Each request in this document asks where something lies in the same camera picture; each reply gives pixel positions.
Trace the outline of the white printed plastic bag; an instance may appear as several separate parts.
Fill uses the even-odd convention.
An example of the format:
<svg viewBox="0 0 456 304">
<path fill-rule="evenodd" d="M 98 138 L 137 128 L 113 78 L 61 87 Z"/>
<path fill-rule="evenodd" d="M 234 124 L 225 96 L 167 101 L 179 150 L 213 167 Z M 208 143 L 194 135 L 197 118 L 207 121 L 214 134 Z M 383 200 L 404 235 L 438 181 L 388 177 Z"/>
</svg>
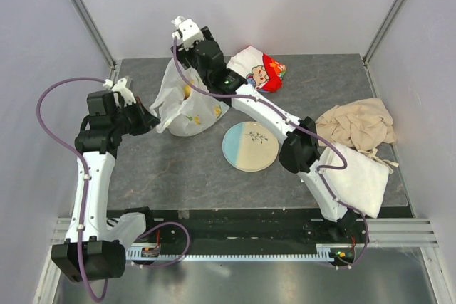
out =
<svg viewBox="0 0 456 304">
<path fill-rule="evenodd" d="M 177 137 L 190 137 L 204 132 L 221 119 L 229 106 L 215 98 L 204 95 L 207 92 L 197 71 L 184 69 L 177 60 L 178 41 L 172 38 L 172 59 L 167 64 L 160 91 L 150 106 L 150 112 L 160 118 L 155 128 L 158 133 L 166 130 Z M 192 95 L 184 99 L 184 86 L 193 89 Z"/>
</svg>

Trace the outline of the yellow fake pear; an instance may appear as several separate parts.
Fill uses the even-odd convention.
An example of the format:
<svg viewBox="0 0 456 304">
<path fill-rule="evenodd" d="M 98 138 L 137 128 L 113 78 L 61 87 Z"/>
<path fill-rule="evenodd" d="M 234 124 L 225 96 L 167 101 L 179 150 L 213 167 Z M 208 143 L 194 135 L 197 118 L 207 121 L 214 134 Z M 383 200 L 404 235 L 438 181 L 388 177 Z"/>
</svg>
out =
<svg viewBox="0 0 456 304">
<path fill-rule="evenodd" d="M 183 90 L 184 90 L 184 99 L 186 100 L 192 95 L 193 89 L 189 85 L 185 85 Z"/>
</svg>

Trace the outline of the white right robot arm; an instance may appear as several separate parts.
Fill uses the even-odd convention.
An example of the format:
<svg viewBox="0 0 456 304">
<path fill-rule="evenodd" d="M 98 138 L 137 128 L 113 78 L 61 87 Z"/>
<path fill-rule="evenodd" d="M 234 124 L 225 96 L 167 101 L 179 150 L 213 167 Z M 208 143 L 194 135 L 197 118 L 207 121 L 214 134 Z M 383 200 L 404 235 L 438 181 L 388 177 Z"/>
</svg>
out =
<svg viewBox="0 0 456 304">
<path fill-rule="evenodd" d="M 171 48 L 177 71 L 193 68 L 201 77 L 208 95 L 243 112 L 274 134 L 281 144 L 279 162 L 284 169 L 299 176 L 317 201 L 326 221 L 327 236 L 334 242 L 345 241 L 351 234 L 358 210 L 343 203 L 323 173 L 328 166 L 321 162 L 315 122 L 288 114 L 267 100 L 247 79 L 227 67 L 219 44 L 207 27 L 194 36 L 181 30 L 173 34 Z"/>
</svg>

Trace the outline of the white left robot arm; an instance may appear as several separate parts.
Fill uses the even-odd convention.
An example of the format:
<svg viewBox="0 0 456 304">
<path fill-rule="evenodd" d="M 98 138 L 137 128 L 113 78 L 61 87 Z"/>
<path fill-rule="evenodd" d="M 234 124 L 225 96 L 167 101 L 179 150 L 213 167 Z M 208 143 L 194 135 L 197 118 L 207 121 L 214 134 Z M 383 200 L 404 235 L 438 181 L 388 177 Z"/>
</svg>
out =
<svg viewBox="0 0 456 304">
<path fill-rule="evenodd" d="M 123 136 L 143 135 L 159 119 L 130 90 L 102 90 L 87 97 L 88 114 L 75 138 L 79 153 L 78 184 L 63 243 L 51 249 L 51 259 L 72 282 L 119 278 L 126 252 L 138 239 L 154 239 L 156 225 L 146 219 L 149 209 L 126 209 L 108 226 L 108 190 Z"/>
</svg>

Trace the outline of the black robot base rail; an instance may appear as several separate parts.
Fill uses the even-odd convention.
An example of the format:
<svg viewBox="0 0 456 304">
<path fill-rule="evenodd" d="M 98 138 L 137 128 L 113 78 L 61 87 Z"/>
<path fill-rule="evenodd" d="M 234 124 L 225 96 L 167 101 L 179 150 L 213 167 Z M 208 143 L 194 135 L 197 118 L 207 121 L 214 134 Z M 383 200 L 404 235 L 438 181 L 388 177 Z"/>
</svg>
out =
<svg viewBox="0 0 456 304">
<path fill-rule="evenodd" d="M 165 251 L 302 252 L 318 245 L 351 248 L 366 240 L 366 228 L 357 215 L 347 236 L 329 233 L 318 209 L 167 209 L 151 210 L 146 228 L 167 225 L 141 238 Z"/>
</svg>

